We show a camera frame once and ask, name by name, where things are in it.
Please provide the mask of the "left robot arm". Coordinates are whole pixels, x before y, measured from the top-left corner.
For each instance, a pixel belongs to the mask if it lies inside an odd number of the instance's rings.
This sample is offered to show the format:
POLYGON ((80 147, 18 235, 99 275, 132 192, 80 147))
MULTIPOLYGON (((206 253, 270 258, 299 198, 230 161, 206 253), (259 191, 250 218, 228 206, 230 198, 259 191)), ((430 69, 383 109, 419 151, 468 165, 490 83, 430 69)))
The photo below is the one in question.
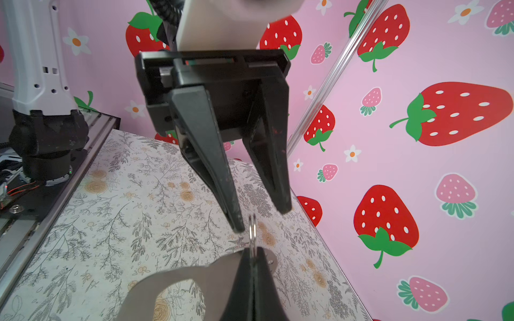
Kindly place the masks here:
MULTIPOLYGON (((230 227, 245 230, 224 143, 242 140, 277 211, 292 209, 286 168, 290 60, 258 49, 266 25, 300 1, 152 1, 170 49, 135 57, 155 130, 174 131, 183 158, 213 192, 230 227)), ((16 85, 9 144, 35 181, 68 174, 88 125, 68 82, 57 1, 4 1, 16 85)))

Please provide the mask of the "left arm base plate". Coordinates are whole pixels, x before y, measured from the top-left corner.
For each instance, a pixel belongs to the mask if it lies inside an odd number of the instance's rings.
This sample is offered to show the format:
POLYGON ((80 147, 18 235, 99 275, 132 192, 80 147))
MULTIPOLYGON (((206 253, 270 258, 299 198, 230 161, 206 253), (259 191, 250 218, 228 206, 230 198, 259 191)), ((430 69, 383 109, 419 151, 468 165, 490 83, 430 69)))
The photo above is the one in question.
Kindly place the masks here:
POLYGON ((70 172, 67 176, 54 181, 28 183, 24 181, 21 172, 11 185, 7 186, 7 195, 1 200, 1 218, 13 219, 18 216, 41 222, 68 187, 70 180, 75 176, 74 171, 82 165, 86 156, 85 150, 72 151, 70 172))

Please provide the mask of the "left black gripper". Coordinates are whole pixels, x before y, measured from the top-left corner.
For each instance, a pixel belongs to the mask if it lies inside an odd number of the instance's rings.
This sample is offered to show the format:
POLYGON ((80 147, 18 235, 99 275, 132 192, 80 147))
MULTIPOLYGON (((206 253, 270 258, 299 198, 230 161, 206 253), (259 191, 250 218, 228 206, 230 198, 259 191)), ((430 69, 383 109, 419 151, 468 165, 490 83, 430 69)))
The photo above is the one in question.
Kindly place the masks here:
POLYGON ((290 60, 281 49, 143 52, 135 67, 155 131, 176 129, 183 158, 235 233, 245 226, 222 139, 243 135, 275 208, 281 214, 292 210, 286 147, 290 60))

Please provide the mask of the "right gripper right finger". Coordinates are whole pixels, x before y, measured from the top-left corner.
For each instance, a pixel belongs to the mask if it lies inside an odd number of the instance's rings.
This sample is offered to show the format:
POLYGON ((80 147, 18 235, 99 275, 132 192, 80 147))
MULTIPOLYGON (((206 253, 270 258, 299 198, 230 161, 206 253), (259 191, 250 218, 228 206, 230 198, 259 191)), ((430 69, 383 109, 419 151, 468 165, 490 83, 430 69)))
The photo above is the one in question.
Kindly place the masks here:
POLYGON ((262 247, 257 247, 252 259, 252 319, 289 320, 278 296, 273 276, 262 247))

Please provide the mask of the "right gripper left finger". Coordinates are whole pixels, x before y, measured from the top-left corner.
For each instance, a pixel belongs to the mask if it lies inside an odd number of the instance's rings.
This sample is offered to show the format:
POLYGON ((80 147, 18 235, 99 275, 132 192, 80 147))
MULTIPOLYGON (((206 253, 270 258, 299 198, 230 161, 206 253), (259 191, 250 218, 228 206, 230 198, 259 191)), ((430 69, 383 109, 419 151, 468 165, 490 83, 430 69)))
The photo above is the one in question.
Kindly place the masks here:
POLYGON ((253 303, 252 258, 250 250, 245 248, 241 251, 234 283, 220 320, 252 320, 254 316, 253 303))

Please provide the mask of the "right aluminium corner post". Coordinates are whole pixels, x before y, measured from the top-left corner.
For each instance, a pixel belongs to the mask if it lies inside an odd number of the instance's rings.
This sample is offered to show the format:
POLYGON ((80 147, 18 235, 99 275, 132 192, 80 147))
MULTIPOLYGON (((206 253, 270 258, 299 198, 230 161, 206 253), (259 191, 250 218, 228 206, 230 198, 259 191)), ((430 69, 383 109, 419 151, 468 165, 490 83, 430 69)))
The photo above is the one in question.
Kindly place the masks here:
POLYGON ((355 33, 349 39, 348 43, 345 45, 339 57, 331 67, 329 73, 325 77, 325 80, 321 84, 321 88, 318 90, 316 97, 314 97, 312 103, 310 103, 309 108, 306 109, 293 134, 288 140, 286 150, 288 158, 294 153, 294 150, 302 139, 303 134, 308 129, 318 111, 321 109, 325 100, 328 98, 333 87, 336 85, 337 80, 349 65, 353 55, 357 52, 357 49, 366 34, 369 32, 372 24, 377 20, 378 16, 385 9, 387 4, 388 0, 372 1, 368 11, 364 14, 364 17, 361 20, 360 25, 357 27, 355 33))

